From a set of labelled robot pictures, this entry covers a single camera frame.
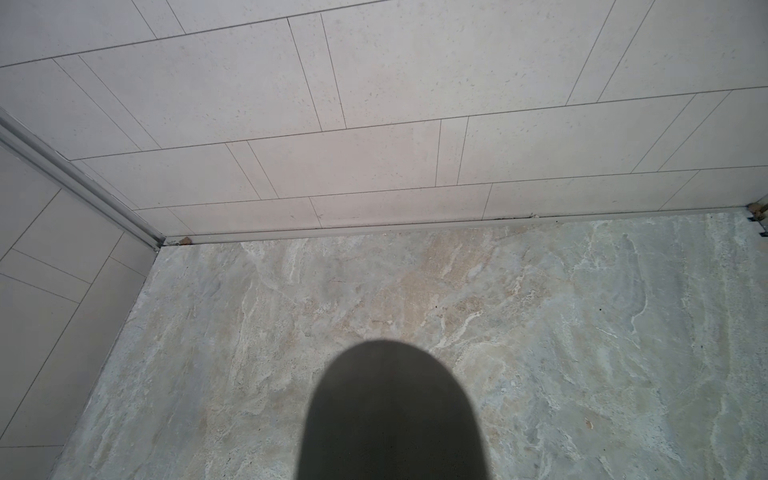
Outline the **red black claw hammer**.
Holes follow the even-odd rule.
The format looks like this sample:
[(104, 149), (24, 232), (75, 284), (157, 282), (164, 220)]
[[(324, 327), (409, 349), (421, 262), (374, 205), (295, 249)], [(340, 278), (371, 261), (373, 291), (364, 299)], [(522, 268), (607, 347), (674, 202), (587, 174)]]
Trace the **red black claw hammer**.
[(339, 354), (309, 404), (299, 479), (486, 479), (471, 402), (452, 373), (406, 343)]

